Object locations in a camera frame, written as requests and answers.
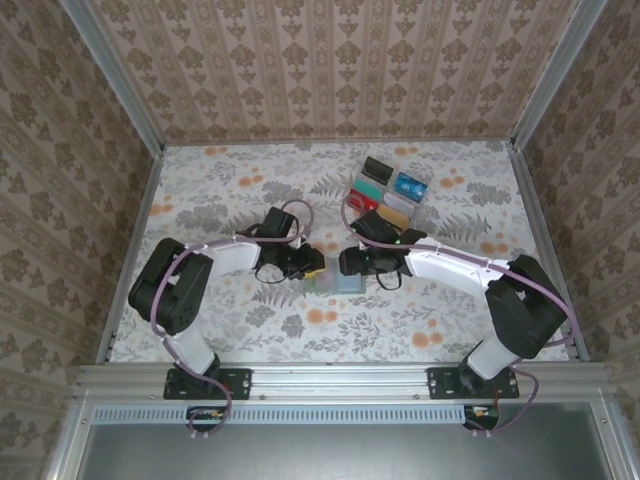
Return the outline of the green card holder wallet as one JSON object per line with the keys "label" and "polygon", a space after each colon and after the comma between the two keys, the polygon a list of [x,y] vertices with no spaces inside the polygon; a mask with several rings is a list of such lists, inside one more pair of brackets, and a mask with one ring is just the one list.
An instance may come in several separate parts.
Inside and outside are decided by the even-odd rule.
{"label": "green card holder wallet", "polygon": [[318,278],[303,281],[304,291],[317,294],[361,294],[366,291],[361,275],[345,276],[340,271],[324,271]]}

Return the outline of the orange card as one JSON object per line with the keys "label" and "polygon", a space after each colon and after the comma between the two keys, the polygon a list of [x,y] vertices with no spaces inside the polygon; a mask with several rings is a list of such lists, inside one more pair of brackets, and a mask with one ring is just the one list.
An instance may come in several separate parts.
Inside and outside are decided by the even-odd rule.
{"label": "orange card", "polygon": [[400,231],[404,231],[409,227],[410,220],[406,215],[386,205],[380,205],[377,208],[377,213],[383,220],[393,225]]}

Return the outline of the red card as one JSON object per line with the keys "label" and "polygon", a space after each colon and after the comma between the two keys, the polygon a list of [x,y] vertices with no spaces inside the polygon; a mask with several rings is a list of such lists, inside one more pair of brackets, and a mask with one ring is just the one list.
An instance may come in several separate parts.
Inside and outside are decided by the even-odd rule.
{"label": "red card", "polygon": [[362,192],[351,189],[347,196],[347,205],[358,214],[365,214],[369,211],[377,211],[379,202]]}

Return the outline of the white card with pink print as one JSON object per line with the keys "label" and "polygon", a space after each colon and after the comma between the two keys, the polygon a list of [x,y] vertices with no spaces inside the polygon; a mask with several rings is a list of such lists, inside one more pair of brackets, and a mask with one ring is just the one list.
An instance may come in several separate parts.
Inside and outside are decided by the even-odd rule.
{"label": "white card with pink print", "polygon": [[383,197],[383,200],[388,207],[404,214],[409,218],[411,218],[414,214],[415,206],[396,195],[386,193]]}

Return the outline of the clear acrylic card organizer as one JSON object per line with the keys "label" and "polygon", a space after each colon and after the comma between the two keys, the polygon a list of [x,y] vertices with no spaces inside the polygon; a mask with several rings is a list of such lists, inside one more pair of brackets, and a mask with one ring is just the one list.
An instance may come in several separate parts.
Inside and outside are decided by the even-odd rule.
{"label": "clear acrylic card organizer", "polygon": [[[383,162],[383,163],[385,163],[385,164],[387,164],[387,165],[391,166],[388,162],[385,162],[385,161],[381,161],[381,162]],[[409,199],[406,199],[405,197],[403,197],[403,196],[401,196],[401,195],[397,194],[397,193],[394,191],[394,183],[395,183],[396,177],[397,177],[397,175],[398,175],[400,172],[404,172],[404,173],[406,173],[404,170],[391,166],[391,167],[393,167],[393,168],[394,168],[393,175],[392,175],[391,179],[389,180],[388,184],[387,184],[386,186],[384,186],[384,185],[381,185],[381,184],[379,184],[378,182],[376,182],[376,181],[374,181],[374,180],[372,180],[372,179],[370,179],[370,178],[365,177],[365,176],[361,173],[361,169],[362,169],[362,167],[363,167],[364,163],[363,163],[363,164],[362,164],[362,166],[359,168],[359,171],[357,172],[356,176],[354,177],[354,180],[355,180],[357,177],[360,177],[360,178],[362,178],[362,179],[364,179],[364,180],[366,180],[366,181],[368,181],[368,182],[370,182],[370,183],[374,184],[375,186],[380,187],[380,188],[383,190],[384,195],[385,195],[386,193],[391,193],[391,194],[396,195],[396,196],[400,197],[401,199],[403,199],[403,200],[405,200],[405,201],[410,202],[411,204],[413,204],[413,205],[415,206],[414,214],[413,214],[413,216],[412,216],[411,218],[409,218],[409,217],[408,217],[408,218],[409,218],[409,220],[410,220],[410,222],[409,222],[409,226],[410,226],[410,223],[411,223],[411,221],[412,221],[412,219],[413,219],[414,215],[417,213],[418,207],[421,205],[421,203],[423,202],[423,200],[426,198],[427,194],[425,195],[425,197],[423,198],[423,200],[422,200],[420,203],[415,203],[415,202],[413,202],[413,201],[411,201],[411,200],[409,200]],[[351,189],[353,189],[353,182],[354,182],[354,180],[351,182],[351,186],[350,186],[349,192],[350,192],[350,190],[351,190]],[[378,202],[379,202],[379,206],[380,206],[380,205],[386,205],[386,204],[384,203],[383,198],[382,198],[382,200],[381,200],[381,201],[378,201]]]}

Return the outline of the teal card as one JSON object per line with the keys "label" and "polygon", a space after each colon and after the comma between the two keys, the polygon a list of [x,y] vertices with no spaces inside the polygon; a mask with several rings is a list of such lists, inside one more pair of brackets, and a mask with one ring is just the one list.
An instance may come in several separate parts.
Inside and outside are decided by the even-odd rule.
{"label": "teal card", "polygon": [[384,195],[384,192],[380,187],[377,187],[360,177],[357,177],[354,180],[353,189],[376,201],[381,201]]}

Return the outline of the blue VIP card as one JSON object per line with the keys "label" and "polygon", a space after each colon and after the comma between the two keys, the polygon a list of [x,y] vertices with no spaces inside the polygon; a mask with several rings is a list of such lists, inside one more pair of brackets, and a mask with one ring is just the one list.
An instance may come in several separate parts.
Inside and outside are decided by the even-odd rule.
{"label": "blue VIP card", "polygon": [[400,172],[394,183],[394,191],[415,203],[420,203],[428,191],[428,185],[420,180]]}

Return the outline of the black card stack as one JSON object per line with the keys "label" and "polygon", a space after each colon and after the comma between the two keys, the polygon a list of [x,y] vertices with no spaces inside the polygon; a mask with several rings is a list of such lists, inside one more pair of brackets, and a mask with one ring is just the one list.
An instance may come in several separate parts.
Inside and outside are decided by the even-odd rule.
{"label": "black card stack", "polygon": [[381,185],[386,186],[393,175],[394,168],[368,156],[361,169],[361,173]]}

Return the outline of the floral table cover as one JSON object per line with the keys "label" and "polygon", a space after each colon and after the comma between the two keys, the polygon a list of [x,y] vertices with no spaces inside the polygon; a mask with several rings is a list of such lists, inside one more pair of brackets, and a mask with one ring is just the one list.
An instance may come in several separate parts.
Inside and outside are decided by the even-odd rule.
{"label": "floral table cover", "polygon": [[[537,252],[506,141],[169,147],[136,259],[166,237],[225,238],[272,206],[312,223],[330,257],[355,244],[340,204],[367,156],[425,181],[411,224],[454,248],[511,260]],[[317,294],[274,268],[209,281],[198,325],[225,362],[456,362],[490,335],[482,299],[438,281],[371,278]]]}

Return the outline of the small controller board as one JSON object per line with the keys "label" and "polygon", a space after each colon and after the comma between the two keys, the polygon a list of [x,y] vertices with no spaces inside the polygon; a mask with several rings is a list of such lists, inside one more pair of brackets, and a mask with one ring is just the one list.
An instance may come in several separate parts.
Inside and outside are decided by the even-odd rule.
{"label": "small controller board", "polygon": [[489,405],[466,405],[465,415],[476,423],[496,423],[499,420],[499,408]]}
{"label": "small controller board", "polygon": [[187,410],[186,419],[191,422],[220,423],[226,415],[226,407],[196,406]]}

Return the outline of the grey metal panel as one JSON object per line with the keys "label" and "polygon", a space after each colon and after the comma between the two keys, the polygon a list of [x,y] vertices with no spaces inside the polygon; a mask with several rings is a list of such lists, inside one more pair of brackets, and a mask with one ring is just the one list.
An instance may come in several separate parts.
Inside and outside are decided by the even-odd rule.
{"label": "grey metal panel", "polygon": [[95,423],[77,408],[46,480],[640,480],[619,410],[539,404],[492,434],[457,425]]}

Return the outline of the aluminium frame rail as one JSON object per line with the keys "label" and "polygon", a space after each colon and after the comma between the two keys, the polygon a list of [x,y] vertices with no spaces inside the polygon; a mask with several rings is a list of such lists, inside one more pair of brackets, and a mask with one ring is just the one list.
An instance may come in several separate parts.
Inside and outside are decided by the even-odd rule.
{"label": "aluminium frame rail", "polygon": [[[229,363],[252,371],[249,400],[264,404],[431,403],[430,369],[451,363]],[[169,363],[110,363],[80,369],[76,392],[92,400],[159,403]],[[521,403],[539,381],[540,403],[609,401],[615,388],[602,363],[526,362],[517,383]]]}

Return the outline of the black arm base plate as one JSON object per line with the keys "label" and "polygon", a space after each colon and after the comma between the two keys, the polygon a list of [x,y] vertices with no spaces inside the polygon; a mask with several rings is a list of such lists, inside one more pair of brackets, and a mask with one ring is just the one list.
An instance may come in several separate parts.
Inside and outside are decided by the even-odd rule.
{"label": "black arm base plate", "polygon": [[508,368],[485,380],[472,370],[459,367],[433,367],[426,371],[429,395],[434,400],[516,399],[519,387]]}
{"label": "black arm base plate", "polygon": [[[252,371],[250,369],[222,368],[217,381],[230,393],[233,400],[247,400],[250,396]],[[210,382],[199,380],[179,368],[167,372],[163,398],[165,400],[224,400],[224,393]]]}

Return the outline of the aluminium side rail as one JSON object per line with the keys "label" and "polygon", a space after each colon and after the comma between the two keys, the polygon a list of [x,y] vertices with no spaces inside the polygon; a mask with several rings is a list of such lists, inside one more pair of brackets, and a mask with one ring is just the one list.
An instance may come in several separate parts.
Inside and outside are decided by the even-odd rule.
{"label": "aluminium side rail", "polygon": [[129,246],[124,258],[124,264],[114,292],[113,300],[95,359],[95,363],[98,365],[107,363],[110,358],[112,345],[114,339],[117,336],[119,323],[121,321],[123,311],[127,303],[129,285],[134,274],[136,259],[139,253],[146,224],[151,212],[154,195],[160,183],[163,164],[164,152],[161,151],[160,154],[156,156],[152,162],[148,181],[144,190],[144,195],[142,197],[140,208],[131,232]]}
{"label": "aluminium side rail", "polygon": [[529,220],[542,267],[574,316],[577,316],[524,154],[507,144],[514,176]]}

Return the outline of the aluminium frame post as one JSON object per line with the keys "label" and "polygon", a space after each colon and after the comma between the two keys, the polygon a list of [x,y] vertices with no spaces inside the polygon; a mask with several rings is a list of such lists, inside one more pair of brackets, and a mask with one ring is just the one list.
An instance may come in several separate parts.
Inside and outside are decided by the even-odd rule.
{"label": "aluminium frame post", "polygon": [[141,140],[154,158],[162,155],[164,141],[147,111],[141,95],[136,91],[117,49],[93,13],[88,0],[60,0],[94,61],[102,70]]}
{"label": "aluminium frame post", "polygon": [[522,150],[567,76],[608,0],[580,0],[540,77],[512,134],[513,148]]}

